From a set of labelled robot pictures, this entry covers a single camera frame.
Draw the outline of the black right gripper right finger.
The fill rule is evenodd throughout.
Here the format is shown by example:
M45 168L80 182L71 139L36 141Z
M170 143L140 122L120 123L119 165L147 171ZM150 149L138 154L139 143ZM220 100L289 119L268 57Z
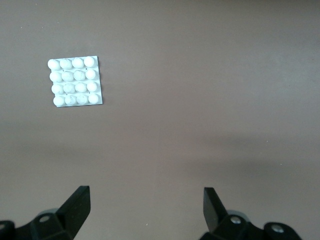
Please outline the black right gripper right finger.
M202 240L300 240L290 226L267 222L258 228L238 213L229 213L213 187L203 189L203 215L208 227Z

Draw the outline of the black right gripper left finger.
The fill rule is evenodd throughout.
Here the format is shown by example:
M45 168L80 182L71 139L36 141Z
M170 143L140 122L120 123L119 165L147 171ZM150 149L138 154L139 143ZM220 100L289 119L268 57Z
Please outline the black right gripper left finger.
M16 227L11 220L0 222L2 240L73 240L91 211L89 186L79 186L55 210L38 214L27 224Z

